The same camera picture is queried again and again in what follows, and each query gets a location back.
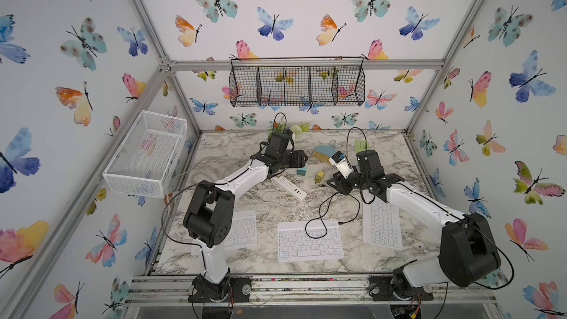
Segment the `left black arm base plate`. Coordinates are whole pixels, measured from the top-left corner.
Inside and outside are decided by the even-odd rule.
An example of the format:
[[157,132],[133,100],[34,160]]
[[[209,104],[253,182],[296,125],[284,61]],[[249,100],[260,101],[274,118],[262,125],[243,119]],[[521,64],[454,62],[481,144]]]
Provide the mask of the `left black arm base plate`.
[[189,290],[189,303],[221,303],[229,300],[235,303],[247,303],[252,292],[252,280],[249,277],[226,276],[219,284],[214,284],[198,275],[192,281]]

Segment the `white power strip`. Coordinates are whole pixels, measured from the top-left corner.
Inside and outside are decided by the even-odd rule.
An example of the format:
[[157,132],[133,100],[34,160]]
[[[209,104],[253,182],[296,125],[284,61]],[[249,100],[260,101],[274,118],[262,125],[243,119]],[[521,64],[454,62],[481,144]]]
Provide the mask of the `white power strip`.
[[283,176],[273,177],[271,180],[279,188],[285,190],[291,196],[295,197],[295,199],[299,201],[304,201],[306,199],[307,192],[305,192],[303,189],[298,187],[295,183],[292,183],[286,177]]

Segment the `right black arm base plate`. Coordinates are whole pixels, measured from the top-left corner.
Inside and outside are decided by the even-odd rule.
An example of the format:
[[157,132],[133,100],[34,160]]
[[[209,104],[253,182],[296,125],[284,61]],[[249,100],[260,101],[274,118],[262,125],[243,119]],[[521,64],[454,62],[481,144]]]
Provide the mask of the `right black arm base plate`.
[[399,276],[371,276],[369,278],[368,294],[373,301],[432,301],[434,295],[426,292],[423,287],[412,287]]

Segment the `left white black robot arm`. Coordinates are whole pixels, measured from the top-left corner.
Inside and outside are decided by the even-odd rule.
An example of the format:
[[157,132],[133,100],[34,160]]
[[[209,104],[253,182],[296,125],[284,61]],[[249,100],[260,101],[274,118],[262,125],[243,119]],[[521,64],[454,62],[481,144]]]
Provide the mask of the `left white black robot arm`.
[[295,148],[294,133],[273,132],[245,166],[215,182],[201,181],[195,187],[183,225],[202,251],[202,276],[220,284],[229,276],[223,242],[230,233],[236,201],[250,189],[279,176],[290,168],[303,168],[308,157]]

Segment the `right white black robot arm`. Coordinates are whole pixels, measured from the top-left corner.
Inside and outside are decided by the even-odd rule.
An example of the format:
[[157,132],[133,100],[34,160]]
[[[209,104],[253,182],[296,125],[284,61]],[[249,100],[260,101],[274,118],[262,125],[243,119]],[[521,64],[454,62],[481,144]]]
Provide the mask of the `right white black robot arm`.
[[410,291],[431,284],[468,287],[501,267],[500,251],[488,221],[480,214],[464,214],[413,188],[398,174],[387,174],[374,150],[356,155],[354,167],[342,152],[329,162],[337,173],[329,180],[347,195],[357,189],[372,202],[382,201],[402,209],[429,228],[440,240],[439,254],[409,262],[394,270],[392,285]]

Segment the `yellow plug adapter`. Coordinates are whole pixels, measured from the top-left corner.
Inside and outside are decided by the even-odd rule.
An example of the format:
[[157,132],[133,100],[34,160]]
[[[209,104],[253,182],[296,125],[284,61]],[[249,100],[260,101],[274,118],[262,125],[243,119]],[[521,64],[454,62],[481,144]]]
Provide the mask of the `yellow plug adapter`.
[[320,184],[320,183],[322,183],[324,177],[325,177],[325,172],[324,172],[324,171],[319,171],[319,172],[317,172],[317,174],[315,175],[315,184]]

